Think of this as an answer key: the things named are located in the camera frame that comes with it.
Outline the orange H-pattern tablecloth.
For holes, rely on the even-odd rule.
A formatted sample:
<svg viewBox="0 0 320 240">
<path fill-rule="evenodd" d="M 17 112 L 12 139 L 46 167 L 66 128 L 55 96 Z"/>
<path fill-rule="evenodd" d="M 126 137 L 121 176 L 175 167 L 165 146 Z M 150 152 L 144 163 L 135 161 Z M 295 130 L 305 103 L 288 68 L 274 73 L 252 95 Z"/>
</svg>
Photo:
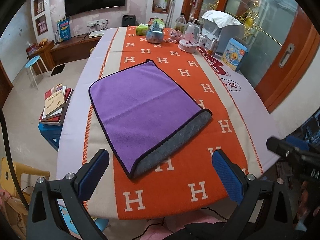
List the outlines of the orange H-pattern tablecloth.
<svg viewBox="0 0 320 240">
<path fill-rule="evenodd" d="M 151 219 L 227 196 L 212 154 L 221 149 L 246 173 L 277 156 L 273 118 L 240 74 L 204 52 L 150 44 L 133 27 L 108 29 L 90 55 L 62 127 L 57 178 L 99 149 L 110 164 L 85 202 L 99 218 Z"/>
</svg>

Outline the green tissue pack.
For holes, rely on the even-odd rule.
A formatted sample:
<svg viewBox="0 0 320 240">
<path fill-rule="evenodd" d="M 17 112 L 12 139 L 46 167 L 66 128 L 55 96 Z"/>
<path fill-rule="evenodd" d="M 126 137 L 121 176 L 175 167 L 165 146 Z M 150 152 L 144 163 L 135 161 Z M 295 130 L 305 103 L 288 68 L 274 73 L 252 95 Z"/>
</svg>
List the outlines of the green tissue pack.
<svg viewBox="0 0 320 240">
<path fill-rule="evenodd" d="M 136 35 L 137 36 L 146 36 L 149 31 L 148 24 L 140 24 L 139 26 L 136 26 Z"/>
</svg>

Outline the stack of books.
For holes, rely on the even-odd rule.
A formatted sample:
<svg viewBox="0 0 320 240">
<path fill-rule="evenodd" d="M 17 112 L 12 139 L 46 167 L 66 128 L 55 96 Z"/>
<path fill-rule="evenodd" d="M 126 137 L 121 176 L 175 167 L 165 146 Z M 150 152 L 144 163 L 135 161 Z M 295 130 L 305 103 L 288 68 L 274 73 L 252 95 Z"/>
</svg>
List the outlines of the stack of books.
<svg viewBox="0 0 320 240">
<path fill-rule="evenodd" d="M 40 123 L 62 126 L 72 94 L 73 89 L 61 83 L 46 91 Z"/>
</svg>

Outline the white water dispenser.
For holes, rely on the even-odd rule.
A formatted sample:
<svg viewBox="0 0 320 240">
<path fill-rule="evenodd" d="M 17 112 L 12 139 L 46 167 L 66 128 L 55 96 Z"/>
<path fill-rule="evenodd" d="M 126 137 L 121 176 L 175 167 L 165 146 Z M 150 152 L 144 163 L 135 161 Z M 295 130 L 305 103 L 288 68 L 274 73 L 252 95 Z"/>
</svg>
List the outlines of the white water dispenser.
<svg viewBox="0 0 320 240">
<path fill-rule="evenodd" d="M 208 10 L 201 16 L 201 20 L 204 22 L 202 32 L 207 34 L 207 44 L 210 45 L 213 39 L 219 41 L 216 50 L 218 54 L 225 51 L 231 38 L 244 36 L 244 25 L 226 12 Z"/>
</svg>

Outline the pink pig figurine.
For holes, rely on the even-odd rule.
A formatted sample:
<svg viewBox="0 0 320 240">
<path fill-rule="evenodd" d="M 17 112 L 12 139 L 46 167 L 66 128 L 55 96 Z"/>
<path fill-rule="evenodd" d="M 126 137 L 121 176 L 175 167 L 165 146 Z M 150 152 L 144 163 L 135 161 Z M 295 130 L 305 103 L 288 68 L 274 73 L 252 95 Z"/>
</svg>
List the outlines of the pink pig figurine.
<svg viewBox="0 0 320 240">
<path fill-rule="evenodd" d="M 182 33 L 180 30 L 170 29 L 168 38 L 165 40 L 165 42 L 169 43 L 178 43 L 181 39 Z"/>
</svg>

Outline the black floor scale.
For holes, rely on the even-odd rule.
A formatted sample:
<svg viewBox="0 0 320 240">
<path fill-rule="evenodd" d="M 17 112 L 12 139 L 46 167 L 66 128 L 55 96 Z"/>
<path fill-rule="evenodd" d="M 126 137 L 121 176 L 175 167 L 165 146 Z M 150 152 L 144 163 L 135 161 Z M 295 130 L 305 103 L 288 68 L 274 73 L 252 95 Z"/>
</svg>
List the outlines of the black floor scale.
<svg viewBox="0 0 320 240">
<path fill-rule="evenodd" d="M 65 65 L 66 64 L 64 63 L 64 64 L 60 64 L 58 66 L 55 66 L 50 75 L 54 76 L 54 75 L 60 74 L 61 72 L 63 72 Z"/>
</svg>

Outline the white set-top box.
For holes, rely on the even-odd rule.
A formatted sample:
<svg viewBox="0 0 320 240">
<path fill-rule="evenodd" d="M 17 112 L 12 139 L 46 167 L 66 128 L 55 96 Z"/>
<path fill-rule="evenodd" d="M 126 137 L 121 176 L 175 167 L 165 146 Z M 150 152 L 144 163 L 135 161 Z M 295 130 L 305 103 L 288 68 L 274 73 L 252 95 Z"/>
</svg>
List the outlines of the white set-top box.
<svg viewBox="0 0 320 240">
<path fill-rule="evenodd" d="M 106 30 L 93 31 L 89 34 L 89 38 L 102 37 L 106 33 Z"/>
</svg>

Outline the blue plastic stool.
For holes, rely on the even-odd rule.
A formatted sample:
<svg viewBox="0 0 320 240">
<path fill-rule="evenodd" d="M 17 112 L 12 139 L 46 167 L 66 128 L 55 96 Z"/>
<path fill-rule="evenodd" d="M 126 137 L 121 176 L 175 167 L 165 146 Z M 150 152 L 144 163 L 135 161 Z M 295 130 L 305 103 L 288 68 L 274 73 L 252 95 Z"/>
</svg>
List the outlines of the blue plastic stool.
<svg viewBox="0 0 320 240">
<path fill-rule="evenodd" d="M 59 150 L 59 142 L 62 132 L 62 126 L 54 126 L 39 123 L 38 129 L 44 139 L 56 150 Z"/>
</svg>

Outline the white pill bottle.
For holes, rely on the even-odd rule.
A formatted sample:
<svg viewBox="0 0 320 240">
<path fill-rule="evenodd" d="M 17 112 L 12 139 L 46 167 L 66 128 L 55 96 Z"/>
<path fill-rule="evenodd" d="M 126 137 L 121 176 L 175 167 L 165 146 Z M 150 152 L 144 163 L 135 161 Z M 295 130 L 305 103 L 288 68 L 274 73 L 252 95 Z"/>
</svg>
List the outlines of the white pill bottle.
<svg viewBox="0 0 320 240">
<path fill-rule="evenodd" d="M 200 48 L 205 48 L 207 42 L 207 34 L 201 34 L 198 40 L 197 46 Z"/>
</svg>

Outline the blue snow globe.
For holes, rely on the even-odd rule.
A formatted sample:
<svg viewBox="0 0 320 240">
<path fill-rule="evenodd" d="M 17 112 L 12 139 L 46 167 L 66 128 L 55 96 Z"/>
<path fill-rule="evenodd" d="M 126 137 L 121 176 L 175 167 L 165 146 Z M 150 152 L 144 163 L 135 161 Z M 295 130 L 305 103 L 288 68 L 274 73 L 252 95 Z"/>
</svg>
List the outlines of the blue snow globe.
<svg viewBox="0 0 320 240">
<path fill-rule="evenodd" d="M 146 41 L 152 44 L 160 44 L 163 42 L 164 33 L 161 31 L 157 21 L 153 21 L 146 33 Z"/>
</svg>

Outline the clear plastic bottle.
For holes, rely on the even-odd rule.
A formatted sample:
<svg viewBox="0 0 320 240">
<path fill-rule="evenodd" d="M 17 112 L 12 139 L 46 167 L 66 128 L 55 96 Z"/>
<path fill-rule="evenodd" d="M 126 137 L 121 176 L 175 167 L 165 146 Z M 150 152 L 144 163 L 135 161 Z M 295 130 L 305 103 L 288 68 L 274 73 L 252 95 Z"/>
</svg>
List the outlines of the clear plastic bottle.
<svg viewBox="0 0 320 240">
<path fill-rule="evenodd" d="M 181 33 L 183 33 L 184 30 L 185 30 L 186 24 L 187 24 L 187 22 L 186 22 L 186 19 L 185 19 L 185 14 L 182 12 L 182 13 L 180 13 L 179 18 L 175 22 L 174 29 L 176 31 L 180 31 Z"/>
</svg>

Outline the blue children's book box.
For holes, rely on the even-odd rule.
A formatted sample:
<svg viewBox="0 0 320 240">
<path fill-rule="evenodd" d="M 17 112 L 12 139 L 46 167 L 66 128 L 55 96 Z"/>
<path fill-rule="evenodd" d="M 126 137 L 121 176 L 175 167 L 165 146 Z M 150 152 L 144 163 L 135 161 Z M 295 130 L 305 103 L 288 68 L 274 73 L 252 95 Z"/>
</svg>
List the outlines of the blue children's book box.
<svg viewBox="0 0 320 240">
<path fill-rule="evenodd" d="M 249 45 L 238 37 L 231 38 L 221 60 L 233 71 L 238 71 L 241 67 L 242 59 L 249 53 Z"/>
</svg>

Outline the blue upright box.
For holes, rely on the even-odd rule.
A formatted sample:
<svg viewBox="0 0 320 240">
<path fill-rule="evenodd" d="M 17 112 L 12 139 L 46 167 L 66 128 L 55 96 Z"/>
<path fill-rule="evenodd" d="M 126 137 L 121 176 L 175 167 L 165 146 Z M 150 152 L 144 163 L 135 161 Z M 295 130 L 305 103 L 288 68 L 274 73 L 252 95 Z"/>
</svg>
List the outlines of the blue upright box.
<svg viewBox="0 0 320 240">
<path fill-rule="evenodd" d="M 57 33 L 59 42 L 64 42 L 71 39 L 72 36 L 68 17 L 57 22 Z"/>
</svg>

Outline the purple and grey towel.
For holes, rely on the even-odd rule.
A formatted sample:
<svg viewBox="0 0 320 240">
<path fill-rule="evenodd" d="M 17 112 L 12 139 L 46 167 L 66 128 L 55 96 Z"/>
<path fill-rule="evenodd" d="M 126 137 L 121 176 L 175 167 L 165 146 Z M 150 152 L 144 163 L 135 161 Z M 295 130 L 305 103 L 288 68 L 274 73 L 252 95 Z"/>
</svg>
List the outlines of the purple and grey towel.
<svg viewBox="0 0 320 240">
<path fill-rule="evenodd" d="M 88 94 L 129 179 L 168 159 L 213 117 L 150 59 L 95 81 Z"/>
</svg>

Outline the wooden TV cabinet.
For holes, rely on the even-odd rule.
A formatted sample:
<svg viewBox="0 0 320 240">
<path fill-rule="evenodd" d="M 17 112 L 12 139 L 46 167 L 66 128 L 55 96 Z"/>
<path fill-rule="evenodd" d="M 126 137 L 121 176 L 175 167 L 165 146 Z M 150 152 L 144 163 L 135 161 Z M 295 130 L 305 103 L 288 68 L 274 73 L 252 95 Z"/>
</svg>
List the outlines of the wooden TV cabinet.
<svg viewBox="0 0 320 240">
<path fill-rule="evenodd" d="M 91 49 L 98 44 L 100 39 L 101 37 L 84 38 L 77 36 L 57 44 L 53 40 L 47 41 L 43 46 L 37 45 L 38 50 L 27 58 L 30 60 L 39 55 L 47 69 L 51 71 L 60 64 L 89 58 Z"/>
</svg>

